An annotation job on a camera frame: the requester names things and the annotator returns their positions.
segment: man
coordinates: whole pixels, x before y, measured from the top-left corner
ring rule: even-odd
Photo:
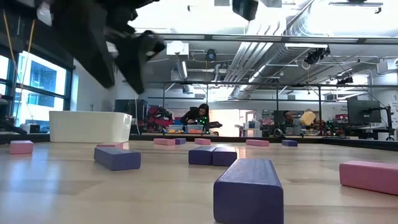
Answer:
[[[285,122],[284,126],[292,126],[293,127],[293,135],[302,134],[301,131],[301,120],[298,118],[294,118],[293,112],[284,111]]]

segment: person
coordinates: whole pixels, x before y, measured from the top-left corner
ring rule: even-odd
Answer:
[[[301,120],[298,118],[294,118],[293,112],[284,111],[284,118],[285,118],[284,125],[293,126],[293,135],[302,134]]]
[[[200,105],[198,108],[193,107],[188,111],[181,119],[181,123],[183,125],[187,124],[200,124],[198,120],[204,120],[205,124],[209,122],[209,106],[204,103]]]

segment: pink foam block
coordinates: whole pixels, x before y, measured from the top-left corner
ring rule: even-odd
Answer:
[[[340,164],[340,183],[348,187],[398,195],[398,164],[345,162]]]
[[[10,154],[31,154],[32,152],[33,152],[33,142],[11,141]]]
[[[195,144],[209,146],[209,145],[211,145],[211,140],[210,139],[195,139]]]
[[[246,140],[246,145],[268,147],[269,141],[248,139]]]
[[[123,149],[123,142],[111,142],[111,143],[101,143],[97,147],[116,147],[118,149]]]
[[[175,139],[154,139],[154,144],[163,146],[175,146]]]

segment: white bathtub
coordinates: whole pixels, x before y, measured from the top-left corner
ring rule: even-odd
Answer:
[[[50,111],[52,142],[126,142],[132,116],[118,112]]]

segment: computer monitor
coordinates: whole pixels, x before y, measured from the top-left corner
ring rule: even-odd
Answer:
[[[378,101],[348,100],[347,107],[350,124],[381,123],[380,110],[371,110],[380,107]]]
[[[285,122],[284,111],[274,111],[275,125],[283,124]]]

